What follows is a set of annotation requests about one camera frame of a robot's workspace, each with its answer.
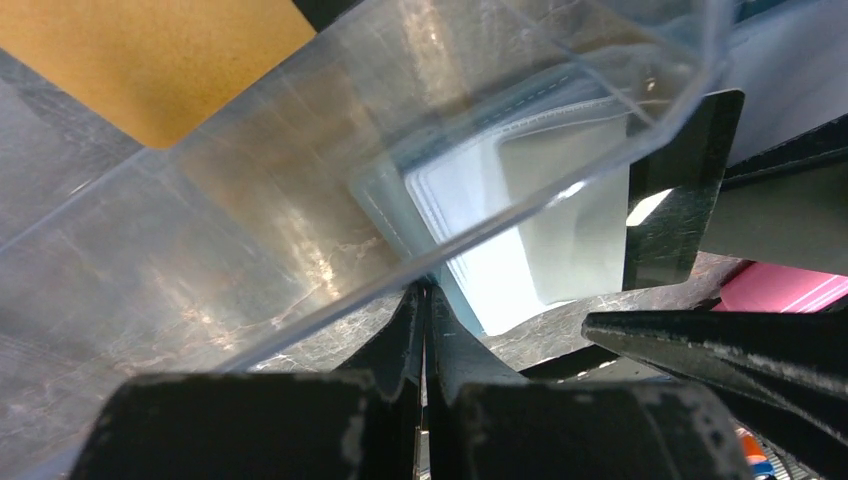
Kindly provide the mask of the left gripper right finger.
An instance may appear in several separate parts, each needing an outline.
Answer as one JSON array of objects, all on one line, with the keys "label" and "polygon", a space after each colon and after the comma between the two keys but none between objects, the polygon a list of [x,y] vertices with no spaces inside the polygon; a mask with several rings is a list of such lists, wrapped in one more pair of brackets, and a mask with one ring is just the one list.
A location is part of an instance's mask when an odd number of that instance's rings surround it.
[{"label": "left gripper right finger", "polygon": [[451,405],[467,384],[524,385],[529,382],[461,324],[439,286],[430,285],[427,297],[427,382],[432,398]]}]

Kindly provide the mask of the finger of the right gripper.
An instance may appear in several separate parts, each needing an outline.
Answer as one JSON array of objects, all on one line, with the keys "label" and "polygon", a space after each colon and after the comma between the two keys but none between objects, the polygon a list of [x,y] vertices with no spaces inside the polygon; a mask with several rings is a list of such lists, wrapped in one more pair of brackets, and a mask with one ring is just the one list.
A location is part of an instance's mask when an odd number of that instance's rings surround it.
[{"label": "finger of the right gripper", "polygon": [[700,248],[845,275],[847,118],[727,168]]},{"label": "finger of the right gripper", "polygon": [[582,334],[707,385],[773,448],[824,479],[846,478],[846,312],[592,313]]}]

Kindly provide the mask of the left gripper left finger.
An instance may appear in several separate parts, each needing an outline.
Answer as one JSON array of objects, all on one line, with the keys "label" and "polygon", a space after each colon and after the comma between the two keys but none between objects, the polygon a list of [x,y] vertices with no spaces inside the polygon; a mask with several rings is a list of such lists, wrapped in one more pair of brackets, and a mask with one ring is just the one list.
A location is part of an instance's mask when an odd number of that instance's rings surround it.
[{"label": "left gripper left finger", "polygon": [[410,285],[388,323],[336,370],[369,373],[387,401],[404,396],[419,400],[425,307],[426,286]]}]

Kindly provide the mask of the black credit card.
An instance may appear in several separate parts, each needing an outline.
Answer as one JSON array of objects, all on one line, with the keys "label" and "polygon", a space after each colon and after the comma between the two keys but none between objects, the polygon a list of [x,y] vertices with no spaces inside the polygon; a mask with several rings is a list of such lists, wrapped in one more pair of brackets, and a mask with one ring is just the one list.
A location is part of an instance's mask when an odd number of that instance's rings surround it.
[{"label": "black credit card", "polygon": [[624,291],[690,277],[744,103],[739,89],[705,96],[667,145],[630,166]]}]

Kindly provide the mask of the blue leather card holder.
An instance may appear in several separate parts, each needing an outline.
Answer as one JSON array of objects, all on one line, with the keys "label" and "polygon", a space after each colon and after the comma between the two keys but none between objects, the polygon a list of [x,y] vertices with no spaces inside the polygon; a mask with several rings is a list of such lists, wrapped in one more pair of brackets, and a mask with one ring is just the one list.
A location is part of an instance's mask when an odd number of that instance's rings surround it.
[{"label": "blue leather card holder", "polygon": [[[611,96],[557,93],[462,141],[381,160],[351,182],[352,194],[410,260],[586,169],[626,139],[629,117]],[[628,193],[627,168],[574,183],[437,266],[460,322],[496,336],[555,307],[621,292]]]}]

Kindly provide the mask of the clear card box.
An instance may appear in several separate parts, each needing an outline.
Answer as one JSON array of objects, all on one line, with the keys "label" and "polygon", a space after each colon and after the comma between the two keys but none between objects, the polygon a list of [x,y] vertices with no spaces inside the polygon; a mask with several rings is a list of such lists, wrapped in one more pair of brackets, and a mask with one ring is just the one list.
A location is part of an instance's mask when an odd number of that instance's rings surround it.
[{"label": "clear card box", "polygon": [[[292,1],[316,36],[169,148],[1,47],[1,475],[64,476],[143,373],[264,368],[323,328],[627,168],[726,63],[732,1]],[[369,167],[557,93],[630,113],[604,157],[504,219],[402,259],[352,194]]]}]

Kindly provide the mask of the gold card stack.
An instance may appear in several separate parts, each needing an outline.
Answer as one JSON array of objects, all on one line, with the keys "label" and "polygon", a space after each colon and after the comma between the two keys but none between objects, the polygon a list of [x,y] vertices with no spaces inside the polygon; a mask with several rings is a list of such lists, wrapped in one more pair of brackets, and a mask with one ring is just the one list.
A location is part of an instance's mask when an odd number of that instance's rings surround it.
[{"label": "gold card stack", "polygon": [[169,148],[312,40],[292,1],[4,1],[1,47]]}]

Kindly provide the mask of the pink cylindrical tool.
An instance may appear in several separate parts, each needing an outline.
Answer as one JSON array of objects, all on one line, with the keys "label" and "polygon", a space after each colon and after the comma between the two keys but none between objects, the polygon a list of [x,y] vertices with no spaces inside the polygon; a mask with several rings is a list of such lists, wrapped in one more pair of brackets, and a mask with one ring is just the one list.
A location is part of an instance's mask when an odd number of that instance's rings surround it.
[{"label": "pink cylindrical tool", "polygon": [[847,277],[752,263],[721,287],[721,312],[816,313],[847,295]]}]

